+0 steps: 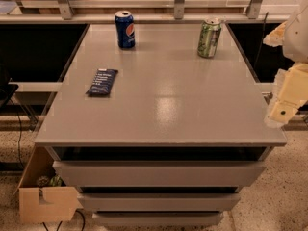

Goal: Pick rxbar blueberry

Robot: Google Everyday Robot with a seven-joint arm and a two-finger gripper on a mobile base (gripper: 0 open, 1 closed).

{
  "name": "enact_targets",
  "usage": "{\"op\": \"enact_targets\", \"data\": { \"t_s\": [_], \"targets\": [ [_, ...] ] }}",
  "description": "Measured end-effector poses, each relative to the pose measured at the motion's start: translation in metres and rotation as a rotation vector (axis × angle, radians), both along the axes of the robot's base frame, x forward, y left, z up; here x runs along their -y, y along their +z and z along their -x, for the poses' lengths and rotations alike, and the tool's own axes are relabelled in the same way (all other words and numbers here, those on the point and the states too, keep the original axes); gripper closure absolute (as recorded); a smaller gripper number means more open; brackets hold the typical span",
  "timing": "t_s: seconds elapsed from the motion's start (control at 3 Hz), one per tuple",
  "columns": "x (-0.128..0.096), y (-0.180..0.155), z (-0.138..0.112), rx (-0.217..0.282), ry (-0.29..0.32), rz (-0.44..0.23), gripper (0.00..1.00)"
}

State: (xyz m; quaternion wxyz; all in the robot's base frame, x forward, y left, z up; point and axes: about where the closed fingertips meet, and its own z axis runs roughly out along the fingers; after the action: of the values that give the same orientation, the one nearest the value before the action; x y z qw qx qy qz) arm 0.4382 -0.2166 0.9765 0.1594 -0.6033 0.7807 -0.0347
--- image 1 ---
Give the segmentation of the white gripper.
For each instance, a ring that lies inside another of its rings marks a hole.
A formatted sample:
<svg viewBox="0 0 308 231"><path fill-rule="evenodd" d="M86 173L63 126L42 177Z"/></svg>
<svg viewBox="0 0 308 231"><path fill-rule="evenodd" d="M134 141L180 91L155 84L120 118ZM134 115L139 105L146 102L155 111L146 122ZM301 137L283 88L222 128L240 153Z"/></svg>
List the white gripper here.
<svg viewBox="0 0 308 231"><path fill-rule="evenodd" d="M281 23L263 39L271 47L282 46L287 22ZM308 101L308 64L294 63L288 70L279 69L275 76L274 92L267 107L264 122L270 128L289 123L298 109Z"/></svg>

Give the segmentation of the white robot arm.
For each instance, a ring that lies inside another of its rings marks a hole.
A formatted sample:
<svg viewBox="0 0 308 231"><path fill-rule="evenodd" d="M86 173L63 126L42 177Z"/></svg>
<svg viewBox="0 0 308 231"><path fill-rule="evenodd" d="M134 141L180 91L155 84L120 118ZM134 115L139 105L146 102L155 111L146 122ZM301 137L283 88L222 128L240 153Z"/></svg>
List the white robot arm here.
<svg viewBox="0 0 308 231"><path fill-rule="evenodd" d="M281 46L283 55L294 62L288 70L277 71L264 118L268 127L280 128L308 101L308 0L267 34L263 44Z"/></svg>

